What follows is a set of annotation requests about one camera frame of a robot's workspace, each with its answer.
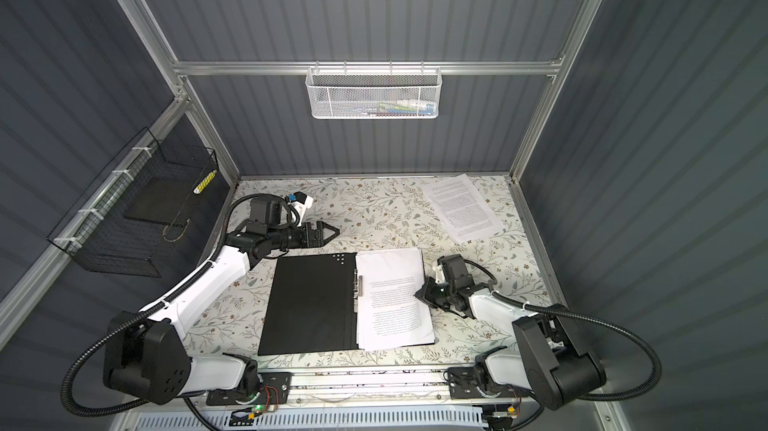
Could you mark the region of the red folder black inside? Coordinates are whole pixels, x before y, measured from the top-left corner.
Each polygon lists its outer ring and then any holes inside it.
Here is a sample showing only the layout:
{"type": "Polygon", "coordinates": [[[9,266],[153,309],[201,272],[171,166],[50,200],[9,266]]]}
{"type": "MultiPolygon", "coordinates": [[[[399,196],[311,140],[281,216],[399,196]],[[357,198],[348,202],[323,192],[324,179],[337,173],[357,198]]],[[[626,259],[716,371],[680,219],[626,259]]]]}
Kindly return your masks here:
{"type": "Polygon", "coordinates": [[[357,344],[357,253],[277,261],[260,356],[361,350],[357,344]]]}

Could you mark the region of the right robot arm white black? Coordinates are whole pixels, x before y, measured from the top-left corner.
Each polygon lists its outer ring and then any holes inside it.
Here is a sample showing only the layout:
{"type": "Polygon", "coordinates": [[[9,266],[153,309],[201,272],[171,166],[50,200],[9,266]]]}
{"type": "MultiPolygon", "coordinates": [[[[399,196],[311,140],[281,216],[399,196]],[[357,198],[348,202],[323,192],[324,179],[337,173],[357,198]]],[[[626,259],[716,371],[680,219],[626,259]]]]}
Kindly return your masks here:
{"type": "Polygon", "coordinates": [[[435,275],[414,294],[431,309],[486,322],[515,338],[515,349],[496,346],[477,355],[472,367],[448,371],[460,398],[529,391],[556,410],[606,383],[604,366],[576,321],[553,314],[562,306],[535,312],[497,293],[497,284],[485,267],[455,254],[439,258],[435,275]]]}

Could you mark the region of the printed paper sheet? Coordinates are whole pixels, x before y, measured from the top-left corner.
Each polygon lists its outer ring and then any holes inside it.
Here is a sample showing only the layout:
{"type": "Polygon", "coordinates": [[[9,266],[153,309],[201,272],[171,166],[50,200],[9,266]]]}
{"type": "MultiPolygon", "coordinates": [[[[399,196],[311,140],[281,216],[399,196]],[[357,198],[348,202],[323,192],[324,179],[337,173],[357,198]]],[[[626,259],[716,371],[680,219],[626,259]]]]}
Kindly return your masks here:
{"type": "Polygon", "coordinates": [[[501,220],[466,174],[421,189],[454,242],[482,240],[503,231],[501,220]]]}
{"type": "Polygon", "coordinates": [[[357,344],[361,350],[435,343],[430,308],[416,298],[425,284],[419,249],[359,252],[356,270],[360,280],[357,344]]]}

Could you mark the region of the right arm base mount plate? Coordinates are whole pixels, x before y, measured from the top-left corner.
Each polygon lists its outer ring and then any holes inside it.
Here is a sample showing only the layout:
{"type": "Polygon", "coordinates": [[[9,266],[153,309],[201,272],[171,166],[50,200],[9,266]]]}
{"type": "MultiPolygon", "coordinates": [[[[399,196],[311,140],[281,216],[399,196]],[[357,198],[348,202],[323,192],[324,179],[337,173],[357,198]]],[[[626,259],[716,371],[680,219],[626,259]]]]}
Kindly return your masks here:
{"type": "Polygon", "coordinates": [[[471,399],[518,399],[529,391],[527,383],[498,384],[479,366],[449,367],[442,374],[453,400],[471,399]]]}

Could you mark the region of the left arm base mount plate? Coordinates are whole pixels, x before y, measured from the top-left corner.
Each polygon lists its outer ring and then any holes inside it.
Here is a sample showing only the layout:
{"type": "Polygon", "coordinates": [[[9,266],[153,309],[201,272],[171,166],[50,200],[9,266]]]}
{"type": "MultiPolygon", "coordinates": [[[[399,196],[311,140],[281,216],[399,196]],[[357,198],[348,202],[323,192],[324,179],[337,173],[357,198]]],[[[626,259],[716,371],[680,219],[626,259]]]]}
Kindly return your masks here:
{"type": "Polygon", "coordinates": [[[206,397],[207,406],[279,406],[287,403],[293,375],[289,372],[260,372],[252,390],[214,390],[206,397]]]}

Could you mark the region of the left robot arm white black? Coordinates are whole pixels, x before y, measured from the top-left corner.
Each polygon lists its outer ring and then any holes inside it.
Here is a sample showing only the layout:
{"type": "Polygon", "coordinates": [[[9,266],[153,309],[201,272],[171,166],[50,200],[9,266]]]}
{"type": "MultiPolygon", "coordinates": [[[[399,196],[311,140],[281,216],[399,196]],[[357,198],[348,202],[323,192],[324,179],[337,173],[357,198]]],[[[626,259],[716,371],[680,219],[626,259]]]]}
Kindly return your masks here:
{"type": "Polygon", "coordinates": [[[250,215],[225,226],[211,255],[170,291],[137,313],[110,324],[103,382],[109,389],[154,404],[215,390],[254,400],[262,391],[256,362],[225,354],[191,357],[183,344],[193,324],[235,281],[274,252],[322,248],[340,234],[323,221],[307,222],[310,196],[251,194],[240,200],[250,215]]]}

